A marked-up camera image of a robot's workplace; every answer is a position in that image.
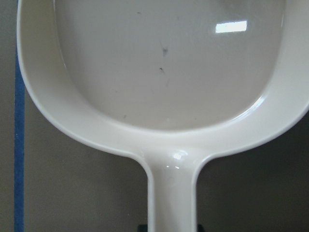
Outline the beige plastic dustpan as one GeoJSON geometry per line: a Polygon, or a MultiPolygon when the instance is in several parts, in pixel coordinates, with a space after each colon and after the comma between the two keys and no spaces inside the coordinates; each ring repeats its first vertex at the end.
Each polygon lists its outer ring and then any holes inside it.
{"type": "Polygon", "coordinates": [[[16,38],[44,117],[143,167],[150,232],[195,232],[203,166],[309,109],[306,0],[21,0],[16,38]]]}

